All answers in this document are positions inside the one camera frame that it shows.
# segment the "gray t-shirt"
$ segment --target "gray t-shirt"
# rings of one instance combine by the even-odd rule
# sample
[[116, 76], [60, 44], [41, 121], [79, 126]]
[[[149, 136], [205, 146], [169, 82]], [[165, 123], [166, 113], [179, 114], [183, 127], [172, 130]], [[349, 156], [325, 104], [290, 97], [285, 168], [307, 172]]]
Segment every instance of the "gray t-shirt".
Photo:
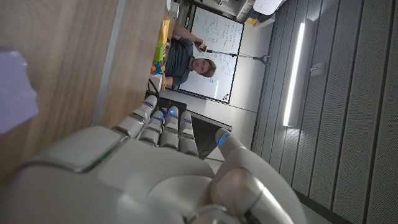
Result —
[[166, 77], [173, 77], [173, 85], [179, 85], [188, 79], [188, 65], [192, 57], [193, 43], [191, 40], [172, 39], [166, 61]]

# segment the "yellow object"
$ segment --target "yellow object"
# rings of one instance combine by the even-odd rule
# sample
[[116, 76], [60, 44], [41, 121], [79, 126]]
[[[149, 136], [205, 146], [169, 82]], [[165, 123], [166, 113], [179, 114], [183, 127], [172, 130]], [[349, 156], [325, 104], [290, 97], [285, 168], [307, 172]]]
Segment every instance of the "yellow object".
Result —
[[157, 38], [154, 60], [161, 61], [165, 57], [164, 47], [167, 43], [167, 36], [169, 34], [170, 19], [164, 15], [162, 24], [160, 25], [159, 36]]
[[166, 46], [167, 36], [169, 34], [170, 19], [168, 16], [164, 15], [162, 18], [162, 25], [160, 25], [159, 36], [157, 41]]
[[249, 18], [249, 19], [247, 19], [247, 21], [248, 21], [250, 24], [254, 25], [254, 24], [257, 22], [257, 19]]

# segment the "fluorescent light fixture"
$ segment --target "fluorescent light fixture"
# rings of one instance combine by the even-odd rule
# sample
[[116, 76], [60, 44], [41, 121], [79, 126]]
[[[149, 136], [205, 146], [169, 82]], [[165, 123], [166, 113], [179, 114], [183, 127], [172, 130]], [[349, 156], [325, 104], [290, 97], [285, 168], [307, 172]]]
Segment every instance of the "fluorescent light fixture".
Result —
[[290, 78], [289, 93], [287, 95], [284, 126], [292, 126], [289, 124], [289, 118], [290, 118], [290, 111], [292, 109], [294, 87], [295, 87], [296, 78], [297, 78], [297, 70], [299, 69], [299, 61], [300, 61], [301, 49], [302, 49], [302, 45], [303, 45], [304, 30], [305, 30], [305, 23], [301, 23], [300, 30], [298, 32], [296, 52], [294, 54], [294, 62], [293, 62], [293, 69], [292, 69], [292, 77]]

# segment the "wooden surface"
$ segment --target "wooden surface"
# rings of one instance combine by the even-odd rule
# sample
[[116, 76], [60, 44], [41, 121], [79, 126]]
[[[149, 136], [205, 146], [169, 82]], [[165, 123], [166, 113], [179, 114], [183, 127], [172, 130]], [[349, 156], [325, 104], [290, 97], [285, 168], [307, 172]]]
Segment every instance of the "wooden surface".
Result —
[[115, 126], [142, 103], [164, 4], [163, 0], [126, 1], [99, 122], [101, 126]]
[[[0, 45], [28, 63], [39, 114], [0, 135], [0, 179], [21, 160], [93, 118], [118, 1], [1, 0]], [[163, 0], [126, 0], [101, 123], [110, 127], [144, 98]]]

